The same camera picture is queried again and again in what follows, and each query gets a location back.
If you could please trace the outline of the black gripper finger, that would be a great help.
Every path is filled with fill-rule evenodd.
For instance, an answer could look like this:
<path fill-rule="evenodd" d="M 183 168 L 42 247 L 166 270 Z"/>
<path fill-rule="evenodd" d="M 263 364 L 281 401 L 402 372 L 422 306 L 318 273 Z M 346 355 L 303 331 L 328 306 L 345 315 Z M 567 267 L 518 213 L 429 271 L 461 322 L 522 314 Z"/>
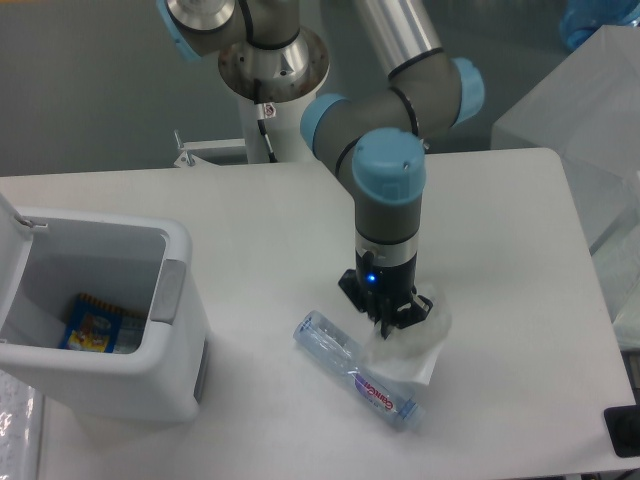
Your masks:
<path fill-rule="evenodd" d="M 380 318 L 382 338 L 387 339 L 393 329 L 405 329 L 425 321 L 432 309 L 433 302 L 420 294 L 412 294 L 410 300 L 399 307 L 385 301 Z"/>
<path fill-rule="evenodd" d="M 378 298 L 373 292 L 360 285 L 354 269 L 346 270 L 339 279 L 338 285 L 360 313 L 365 313 L 374 324 L 380 321 Z"/>

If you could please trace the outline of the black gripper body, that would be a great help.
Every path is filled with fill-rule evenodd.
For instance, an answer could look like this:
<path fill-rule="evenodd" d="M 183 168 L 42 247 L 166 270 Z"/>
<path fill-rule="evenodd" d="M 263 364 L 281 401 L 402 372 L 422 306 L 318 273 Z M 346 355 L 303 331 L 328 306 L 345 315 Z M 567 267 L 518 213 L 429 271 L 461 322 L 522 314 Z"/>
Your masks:
<path fill-rule="evenodd" d="M 385 267 L 373 263 L 373 255 L 356 254 L 356 274 L 360 285 L 373 292 L 378 300 L 389 298 L 393 307 L 407 303 L 415 281 L 417 256 L 405 263 Z"/>

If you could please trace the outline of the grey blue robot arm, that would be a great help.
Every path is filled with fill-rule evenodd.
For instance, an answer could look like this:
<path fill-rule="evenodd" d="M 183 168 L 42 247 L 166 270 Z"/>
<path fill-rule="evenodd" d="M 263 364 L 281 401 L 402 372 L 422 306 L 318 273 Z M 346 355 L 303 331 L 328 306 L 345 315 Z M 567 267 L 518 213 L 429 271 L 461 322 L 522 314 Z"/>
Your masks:
<path fill-rule="evenodd" d="M 429 137 L 476 115 L 479 70 L 448 56 L 419 1 L 359 1 L 356 13 L 387 87 L 364 100 L 321 94 L 329 73 L 321 38 L 300 21 L 296 1 L 160 1 L 180 54 L 218 57 L 237 99 L 251 163 L 312 155 L 355 203 L 355 266 L 340 279 L 382 336 L 424 322 L 430 299 L 415 287 Z"/>

